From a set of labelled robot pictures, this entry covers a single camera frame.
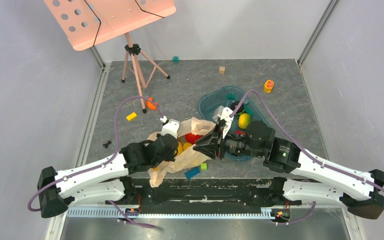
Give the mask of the beige plastic bag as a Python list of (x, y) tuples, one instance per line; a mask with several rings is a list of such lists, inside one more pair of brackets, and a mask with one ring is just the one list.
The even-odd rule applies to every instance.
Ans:
[[(206, 134), (210, 133), (214, 127), (214, 122), (204, 119), (197, 119), (195, 117), (182, 122), (170, 119), (169, 123), (162, 127), (162, 134), (176, 131), (177, 137), (181, 138), (182, 142), (185, 142), (186, 134), (191, 133), (205, 136)], [(163, 161), (156, 167), (156, 169), (152, 168), (148, 170), (150, 176), (149, 184), (151, 187), (156, 188), (162, 184), (163, 179), (167, 173), (174, 174), (184, 169), (197, 167), (210, 159), (210, 157), (204, 155), (203, 153), (193, 150), (193, 148), (190, 146), (179, 153), (174, 158), (174, 161)]]

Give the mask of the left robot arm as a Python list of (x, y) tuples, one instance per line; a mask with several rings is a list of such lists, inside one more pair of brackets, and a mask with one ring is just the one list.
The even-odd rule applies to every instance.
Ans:
[(95, 202), (133, 203), (137, 190), (130, 175), (156, 168), (163, 161), (174, 161), (180, 125), (170, 119), (155, 140), (130, 143), (114, 155), (80, 167), (42, 169), (37, 182), (41, 217), (56, 217), (70, 207)]

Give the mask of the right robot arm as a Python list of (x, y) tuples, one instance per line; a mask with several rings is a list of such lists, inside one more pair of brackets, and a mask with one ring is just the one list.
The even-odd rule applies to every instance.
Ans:
[(211, 159), (226, 154), (262, 158), (263, 165), (276, 173), (309, 178), (308, 182), (275, 177), (268, 190), (277, 204), (320, 202), (345, 206), (349, 213), (375, 220), (384, 211), (384, 196), (376, 184), (384, 185), (384, 172), (347, 168), (275, 136), (275, 130), (262, 120), (253, 120), (243, 133), (230, 134), (232, 110), (222, 107), (214, 129), (198, 139), (196, 152)]

